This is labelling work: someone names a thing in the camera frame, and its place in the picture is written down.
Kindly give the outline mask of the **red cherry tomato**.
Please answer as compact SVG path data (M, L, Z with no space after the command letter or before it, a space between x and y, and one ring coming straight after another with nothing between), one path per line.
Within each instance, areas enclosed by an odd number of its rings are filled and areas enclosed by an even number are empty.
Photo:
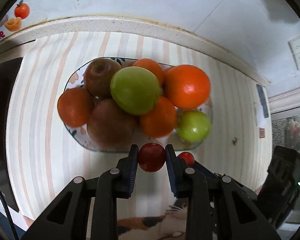
M193 167L195 163L194 156L190 152L181 152L178 158L184 159L188 167Z
M159 171L166 161L165 149L156 143L144 144L138 152L138 164L145 172Z

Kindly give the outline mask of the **reddish brown apple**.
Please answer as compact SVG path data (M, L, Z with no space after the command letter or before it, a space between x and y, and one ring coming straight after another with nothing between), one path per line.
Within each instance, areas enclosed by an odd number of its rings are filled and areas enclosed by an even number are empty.
M132 143L136 117L123 111L112 99L99 102L87 122L90 138L104 149L122 150Z

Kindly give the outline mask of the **green apple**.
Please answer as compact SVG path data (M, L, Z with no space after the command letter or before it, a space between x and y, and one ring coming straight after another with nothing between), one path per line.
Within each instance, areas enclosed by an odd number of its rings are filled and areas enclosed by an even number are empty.
M181 139L190 143L204 140L210 132L209 117L200 111L185 111L178 116L176 132Z
M161 96L161 86L157 77L149 70L126 67L112 77L110 93L125 112L145 115L156 106Z

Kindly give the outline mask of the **floral ceramic fruit plate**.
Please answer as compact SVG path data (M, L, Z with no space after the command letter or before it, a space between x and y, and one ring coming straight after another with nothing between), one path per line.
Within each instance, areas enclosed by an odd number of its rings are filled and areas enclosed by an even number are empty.
M132 67L136 59L121 58L121 57L98 57L93 59L83 66L78 68L66 83L64 91L73 88L84 88L84 74L89 65L93 62L107 61L114 66L119 66L119 70ZM109 89L110 95L108 98L115 96L114 101L119 104L119 107L126 113L133 116L140 116L149 113L159 101L159 96L162 94L162 89L158 81L154 81L149 74L137 75L136 71L131 72L132 77L129 77L129 72L121 72L117 80L119 84L115 88ZM129 143L120 144L119 146L102 146L91 139L87 132L87 125L83 124L80 127L70 127L65 125L70 135L83 148L91 151L101 152L127 152ZM188 151L199 147L203 140L190 142L179 137L176 130L173 130L169 135L164 137L149 137L143 132L137 131L133 133L130 143L142 146L148 142L156 142L163 146L172 144L177 151Z

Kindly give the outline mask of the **green apple in plate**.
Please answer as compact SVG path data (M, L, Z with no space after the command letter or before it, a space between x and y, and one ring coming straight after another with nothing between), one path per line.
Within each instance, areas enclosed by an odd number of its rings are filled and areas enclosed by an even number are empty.
M200 111L185 111L178 116L176 132L181 139L190 143L204 140L210 132L209 117Z

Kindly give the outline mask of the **small brown label card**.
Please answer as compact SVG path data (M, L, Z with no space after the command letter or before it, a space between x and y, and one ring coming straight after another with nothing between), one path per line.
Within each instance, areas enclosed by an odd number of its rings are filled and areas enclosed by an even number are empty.
M265 138L265 129L264 128L259 128L259 138Z

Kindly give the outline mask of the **white paper note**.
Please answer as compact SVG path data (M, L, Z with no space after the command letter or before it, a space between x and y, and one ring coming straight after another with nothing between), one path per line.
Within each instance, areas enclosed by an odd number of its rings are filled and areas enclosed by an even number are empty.
M266 119L264 118L263 107L259 103L254 103L254 117L256 120L256 125L259 128L264 128L266 126Z

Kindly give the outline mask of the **large orange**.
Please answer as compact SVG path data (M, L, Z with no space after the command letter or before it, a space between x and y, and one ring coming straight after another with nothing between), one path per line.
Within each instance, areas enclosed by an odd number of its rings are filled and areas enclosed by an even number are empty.
M182 64L165 73L164 95L175 107L194 109L210 96L211 81L200 68Z

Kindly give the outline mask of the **brown kiwi fruit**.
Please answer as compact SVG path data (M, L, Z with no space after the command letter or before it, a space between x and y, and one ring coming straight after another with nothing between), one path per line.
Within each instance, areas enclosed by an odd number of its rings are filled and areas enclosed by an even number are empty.
M84 72L84 87L89 93L105 99L110 97L110 82L121 65L112 59L99 58L91 61Z

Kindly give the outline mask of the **small tangerine in plate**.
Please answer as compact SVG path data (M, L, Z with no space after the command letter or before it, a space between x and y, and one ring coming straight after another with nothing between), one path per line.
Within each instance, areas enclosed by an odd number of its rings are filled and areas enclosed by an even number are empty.
M148 58L139 59L133 63L133 66L142 67L145 68L146 70L149 70L157 77L160 85L161 86L163 85L165 81L165 73L162 67L160 66L160 64L158 64L153 59L148 59Z

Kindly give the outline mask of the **fruit sticker poster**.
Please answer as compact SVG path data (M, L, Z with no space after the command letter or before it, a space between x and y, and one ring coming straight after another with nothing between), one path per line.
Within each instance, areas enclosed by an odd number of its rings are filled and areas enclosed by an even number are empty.
M0 42L10 33L17 32L22 28L22 21L30 14L30 7L20 0L11 13L6 14L0 21Z

